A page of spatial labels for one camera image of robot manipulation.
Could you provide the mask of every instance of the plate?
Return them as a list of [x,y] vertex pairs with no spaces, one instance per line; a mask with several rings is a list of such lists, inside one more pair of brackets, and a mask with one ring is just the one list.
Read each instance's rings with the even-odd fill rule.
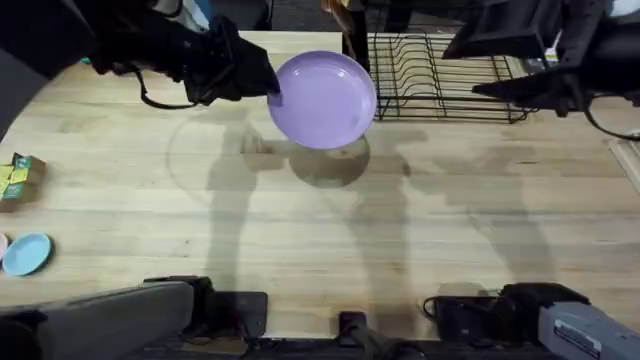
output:
[[22,276],[36,271],[51,253],[51,239],[43,233],[19,236],[7,248],[2,269],[9,275]]
[[331,51],[297,55],[277,71],[281,93],[268,95],[276,126],[292,141],[313,149],[348,145],[371,126],[376,89],[367,71]]

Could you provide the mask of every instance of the small blue dish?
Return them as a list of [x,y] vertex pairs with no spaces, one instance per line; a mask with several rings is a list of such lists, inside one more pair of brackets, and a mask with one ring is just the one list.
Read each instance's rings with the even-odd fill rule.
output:
[[23,276],[36,271],[51,253],[51,239],[43,233],[20,235],[7,248],[2,269],[9,275]]

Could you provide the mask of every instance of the gray floor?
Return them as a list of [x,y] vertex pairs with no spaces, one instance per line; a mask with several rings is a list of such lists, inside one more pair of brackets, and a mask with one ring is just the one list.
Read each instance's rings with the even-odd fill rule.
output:
[[285,31],[339,31],[320,0],[274,0],[273,29]]

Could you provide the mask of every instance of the wooden table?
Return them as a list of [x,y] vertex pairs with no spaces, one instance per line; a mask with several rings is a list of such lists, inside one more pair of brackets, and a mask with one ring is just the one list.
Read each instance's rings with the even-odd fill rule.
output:
[[[275,66],[340,49],[337,33],[245,36]],[[182,85],[147,76],[157,100],[184,100]],[[267,292],[272,336],[329,336],[338,312],[364,310],[388,335],[425,338],[427,296],[556,281],[640,330],[640,196],[580,115],[376,123],[326,154],[287,141],[265,99],[161,111],[138,92],[78,65],[0,144],[3,159],[49,166],[40,201],[1,215],[0,230],[56,244],[41,272],[0,275],[1,304],[199,274]]]

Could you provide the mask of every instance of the wire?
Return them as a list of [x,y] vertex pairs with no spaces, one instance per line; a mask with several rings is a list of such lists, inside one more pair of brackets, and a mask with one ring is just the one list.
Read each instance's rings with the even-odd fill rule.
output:
[[133,66],[132,64],[125,64],[125,67],[127,68],[127,70],[133,72],[136,75],[136,78],[138,79],[138,83],[140,83],[140,99],[142,99],[143,103],[151,107],[154,107],[156,109],[162,109],[162,110],[183,110],[183,109],[189,109],[198,105],[196,103],[189,104],[189,105],[168,105],[168,104],[162,104],[157,101],[151,100],[147,96],[147,93],[148,93],[147,86],[144,84],[144,78],[142,77],[142,73],[140,72],[140,69]]
[[616,133],[603,128],[596,121],[596,119],[591,114],[591,111],[589,110],[589,105],[587,104],[586,100],[584,99],[584,96],[582,95],[582,91],[580,90],[580,81],[578,80],[578,77],[576,75],[569,75],[567,80],[573,92],[573,96],[575,97],[576,105],[578,109],[581,109],[584,112],[584,116],[587,118],[587,121],[589,121],[594,128],[602,131],[603,133],[609,136],[613,136],[618,139],[627,140],[627,141],[640,141],[640,134],[625,135],[625,134]]
[[166,17],[166,18],[178,17],[180,15],[180,13],[182,12],[182,8],[184,7],[184,5],[182,4],[182,1],[183,0],[178,0],[178,7],[174,11],[172,11],[172,12],[170,12],[168,14],[164,13],[162,11],[155,10],[155,9],[150,9],[150,10],[155,12],[155,13],[158,13],[161,16]]
[[430,312],[429,310],[427,310],[427,305],[430,302],[433,302],[433,300],[435,300],[435,296],[432,296],[430,298],[426,298],[424,299],[424,301],[422,302],[422,313],[424,314],[424,317],[426,317],[427,319],[435,322],[437,321],[435,314],[433,314],[432,312]]
[[205,341],[199,342],[199,341],[193,341],[193,339],[196,339],[197,337],[192,337],[192,338],[187,338],[185,337],[183,334],[178,334],[178,337],[180,338],[180,340],[186,342],[187,344],[191,344],[191,345],[195,345],[195,346],[204,346],[204,345],[209,345],[211,344],[215,339],[217,339],[216,337],[210,337],[207,338]]
[[637,133],[632,133],[629,135],[625,135],[625,134],[619,134],[619,133],[615,133],[612,131],[609,131],[605,128],[603,128],[602,126],[600,126],[600,124],[596,121],[596,119],[593,117],[593,115],[591,115],[591,111],[589,111],[589,109],[585,109],[584,110],[584,116],[587,118],[587,120],[591,123],[591,125],[593,125],[593,127],[595,127],[596,129],[602,131],[603,133],[616,137],[618,139],[622,139],[622,140],[628,140],[628,141],[640,141],[640,134]]
[[380,355],[381,360],[394,360],[399,358],[398,352],[403,349],[416,351],[423,359],[428,359],[424,350],[416,344],[406,340],[390,340],[391,345]]

